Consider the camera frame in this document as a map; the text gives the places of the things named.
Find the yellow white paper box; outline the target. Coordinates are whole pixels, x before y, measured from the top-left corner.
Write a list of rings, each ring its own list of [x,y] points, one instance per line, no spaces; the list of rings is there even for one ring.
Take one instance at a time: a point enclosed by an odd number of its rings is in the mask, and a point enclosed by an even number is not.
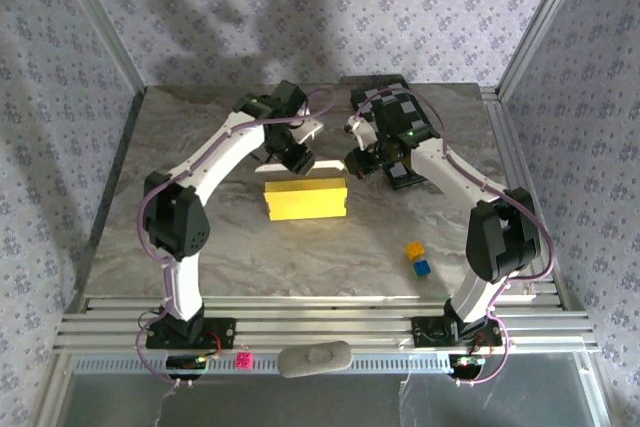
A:
[[[340,160],[318,160],[304,176],[294,175],[278,163],[257,167],[255,173],[264,180],[263,195],[271,221],[347,215],[347,173]]]

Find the aluminium profile mounting rails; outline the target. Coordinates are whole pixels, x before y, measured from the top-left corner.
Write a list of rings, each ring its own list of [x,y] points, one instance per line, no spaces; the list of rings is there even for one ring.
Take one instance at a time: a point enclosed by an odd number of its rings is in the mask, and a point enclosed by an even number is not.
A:
[[[88,300],[66,314],[54,342],[56,352],[130,352],[153,299]],[[405,297],[208,297],[209,317],[236,321],[237,348],[272,353],[289,345],[343,339],[358,352],[396,352],[412,346],[411,318],[438,316],[436,302]],[[554,293],[507,295],[497,305],[516,353],[595,352],[598,344],[586,313],[567,311]]]

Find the grey oval stone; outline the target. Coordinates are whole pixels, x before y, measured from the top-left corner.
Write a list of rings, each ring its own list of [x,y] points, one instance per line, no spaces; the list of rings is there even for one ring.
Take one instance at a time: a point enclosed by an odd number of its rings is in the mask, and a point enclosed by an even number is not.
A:
[[[284,378],[301,378],[346,370],[353,361],[352,347],[344,341],[287,347],[277,357]]]

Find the aluminium side rail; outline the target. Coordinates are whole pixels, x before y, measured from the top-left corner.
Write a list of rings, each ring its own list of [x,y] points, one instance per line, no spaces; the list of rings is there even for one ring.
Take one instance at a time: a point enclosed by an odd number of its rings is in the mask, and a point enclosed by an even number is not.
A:
[[[528,208],[530,213],[527,218],[538,232],[539,256],[530,264],[527,273],[522,273],[523,276],[529,277],[529,280],[524,280],[521,284],[531,288],[538,285],[542,286],[543,284],[552,284],[556,288],[560,306],[564,310],[572,310],[566,285],[561,276],[557,248],[545,223],[542,208],[538,201],[531,175],[528,172],[514,124],[507,110],[497,99],[495,88],[481,86],[480,92],[505,172],[507,189],[509,191],[528,192],[527,195],[517,194],[516,199],[523,207]]]
[[[144,88],[141,93],[136,93],[134,95],[129,106],[129,110],[127,111],[123,131],[118,137],[117,149],[115,150],[112,158],[110,168],[107,171],[108,176],[106,177],[104,190],[97,207],[96,217],[86,244],[85,253],[83,254],[80,266],[76,269],[77,280],[75,282],[75,288],[77,297],[83,294],[86,289],[93,259],[101,241],[108,213],[115,196],[117,183],[122,172],[124,160],[146,93],[147,88]]]

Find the aluminium corner post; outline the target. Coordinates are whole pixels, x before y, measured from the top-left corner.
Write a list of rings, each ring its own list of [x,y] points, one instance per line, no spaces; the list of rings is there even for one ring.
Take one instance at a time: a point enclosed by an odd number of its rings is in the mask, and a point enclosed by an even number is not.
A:
[[[512,96],[563,2],[564,0],[540,1],[500,82],[495,88],[497,99],[500,102],[506,102]]]
[[[100,0],[78,0],[78,2],[127,84],[134,92],[143,95],[147,85],[138,73],[102,2]]]

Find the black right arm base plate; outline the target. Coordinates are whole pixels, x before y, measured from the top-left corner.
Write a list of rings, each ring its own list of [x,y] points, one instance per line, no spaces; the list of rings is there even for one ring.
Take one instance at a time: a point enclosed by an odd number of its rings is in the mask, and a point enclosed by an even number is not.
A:
[[[416,348],[472,347],[477,340],[483,345],[502,346],[500,327],[484,317],[473,323],[462,323],[448,316],[412,317],[411,334]]]

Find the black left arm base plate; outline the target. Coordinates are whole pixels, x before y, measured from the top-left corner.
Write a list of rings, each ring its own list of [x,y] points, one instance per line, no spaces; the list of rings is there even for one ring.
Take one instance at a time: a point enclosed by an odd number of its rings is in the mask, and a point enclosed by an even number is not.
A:
[[[150,327],[145,347],[151,350],[232,349],[235,329],[234,318],[200,316],[183,321],[169,315]]]

